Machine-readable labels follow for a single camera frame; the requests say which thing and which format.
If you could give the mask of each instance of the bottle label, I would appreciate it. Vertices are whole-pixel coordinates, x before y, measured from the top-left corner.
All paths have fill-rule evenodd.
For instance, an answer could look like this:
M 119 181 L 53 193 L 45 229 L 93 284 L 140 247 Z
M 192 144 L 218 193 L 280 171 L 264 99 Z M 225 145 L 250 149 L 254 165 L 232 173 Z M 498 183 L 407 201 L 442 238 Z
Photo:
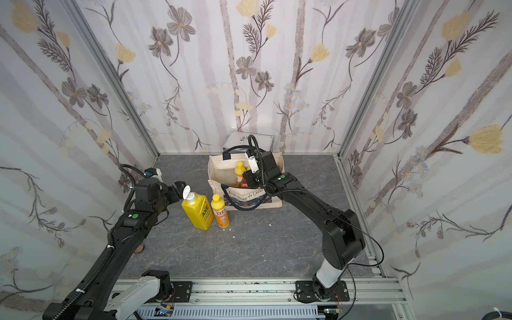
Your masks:
M 221 210 L 214 210 L 214 214 L 219 227 L 226 228 L 229 225 L 229 218 L 227 217 L 227 211 L 225 207 Z

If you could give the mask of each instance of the gray stone floor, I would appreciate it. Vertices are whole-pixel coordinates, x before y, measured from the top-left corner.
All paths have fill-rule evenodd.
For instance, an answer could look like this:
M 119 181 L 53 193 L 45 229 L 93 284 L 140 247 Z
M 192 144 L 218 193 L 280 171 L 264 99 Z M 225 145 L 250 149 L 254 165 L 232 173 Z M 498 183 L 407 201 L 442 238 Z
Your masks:
M 161 156 L 156 167 L 163 181 L 187 182 L 207 196 L 208 156 Z M 349 204 L 333 157 L 284 156 L 285 170 L 304 187 L 341 210 Z M 299 210 L 283 207 L 254 211 L 229 211 L 230 226 L 223 230 L 214 221 L 207 231 L 196 229 L 181 208 L 169 206 L 170 217 L 154 227 L 121 274 L 138 278 L 148 269 L 169 271 L 171 277 L 310 277 L 322 264 L 322 233 Z M 363 252 L 355 259 L 368 263 Z M 371 268 L 351 266 L 354 276 L 372 276 Z

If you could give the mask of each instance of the white pump head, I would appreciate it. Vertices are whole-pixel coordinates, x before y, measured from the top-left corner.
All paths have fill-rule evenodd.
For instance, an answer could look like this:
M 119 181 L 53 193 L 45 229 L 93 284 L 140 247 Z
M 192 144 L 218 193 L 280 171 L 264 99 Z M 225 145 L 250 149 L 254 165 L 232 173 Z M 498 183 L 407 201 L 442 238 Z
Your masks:
M 183 199 L 185 199 L 188 202 L 194 202 L 196 199 L 196 194 L 190 191 L 190 186 L 186 186 L 185 189 L 183 189 Z

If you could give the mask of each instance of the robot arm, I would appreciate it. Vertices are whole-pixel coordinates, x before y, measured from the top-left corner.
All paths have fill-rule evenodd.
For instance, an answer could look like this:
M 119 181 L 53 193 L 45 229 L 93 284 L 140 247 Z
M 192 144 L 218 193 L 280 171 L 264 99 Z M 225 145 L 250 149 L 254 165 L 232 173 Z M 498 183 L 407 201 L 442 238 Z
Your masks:
M 269 195 L 292 204 L 322 232 L 325 260 L 313 277 L 313 287 L 320 300 L 330 297 L 345 267 L 366 246 L 357 216 L 351 210 L 342 211 L 322 201 L 291 173 L 281 173 L 272 153 L 260 151 L 253 135 L 249 136 L 249 144 L 246 157 L 251 170 L 244 173 L 248 186 L 261 187 Z

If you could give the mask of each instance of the black mounting plate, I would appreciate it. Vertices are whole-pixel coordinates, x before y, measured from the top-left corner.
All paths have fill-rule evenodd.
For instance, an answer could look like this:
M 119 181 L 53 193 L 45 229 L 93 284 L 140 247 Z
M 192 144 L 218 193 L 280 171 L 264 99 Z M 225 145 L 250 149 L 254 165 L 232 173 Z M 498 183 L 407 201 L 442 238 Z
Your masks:
M 190 300 L 192 281 L 172 281 L 171 284 L 176 293 L 165 303 L 188 302 Z
M 336 287 L 332 291 L 332 296 L 327 301 L 337 302 L 336 294 L 339 295 L 342 302 L 350 300 L 347 284 L 345 281 L 338 281 Z M 296 281 L 295 282 L 295 298 L 302 303 L 311 303 L 320 301 L 313 290 L 312 281 Z

